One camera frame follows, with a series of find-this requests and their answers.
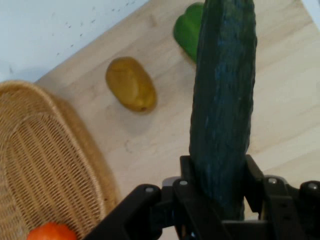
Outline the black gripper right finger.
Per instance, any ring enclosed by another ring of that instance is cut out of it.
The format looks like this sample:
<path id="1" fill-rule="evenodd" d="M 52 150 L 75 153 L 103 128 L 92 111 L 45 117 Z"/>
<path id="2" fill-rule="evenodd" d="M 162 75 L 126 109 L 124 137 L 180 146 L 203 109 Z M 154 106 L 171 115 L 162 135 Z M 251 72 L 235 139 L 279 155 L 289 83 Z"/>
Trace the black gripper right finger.
<path id="1" fill-rule="evenodd" d="M 320 183 L 303 182 L 295 188 L 282 177 L 265 175 L 254 159 L 245 156 L 244 196 L 251 211 L 266 221 L 275 240 L 320 238 Z"/>

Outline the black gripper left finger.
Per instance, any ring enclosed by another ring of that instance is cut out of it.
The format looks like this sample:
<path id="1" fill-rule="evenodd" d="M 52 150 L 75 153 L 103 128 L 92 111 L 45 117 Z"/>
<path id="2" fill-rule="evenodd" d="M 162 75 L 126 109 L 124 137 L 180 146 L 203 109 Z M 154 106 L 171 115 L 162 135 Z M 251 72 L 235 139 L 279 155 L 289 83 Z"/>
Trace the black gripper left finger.
<path id="1" fill-rule="evenodd" d="M 175 227 L 180 240 L 230 240 L 232 237 L 195 185 L 190 156 L 180 157 L 181 176 L 172 185 L 137 186 L 86 237 L 87 240 L 157 240 Z"/>

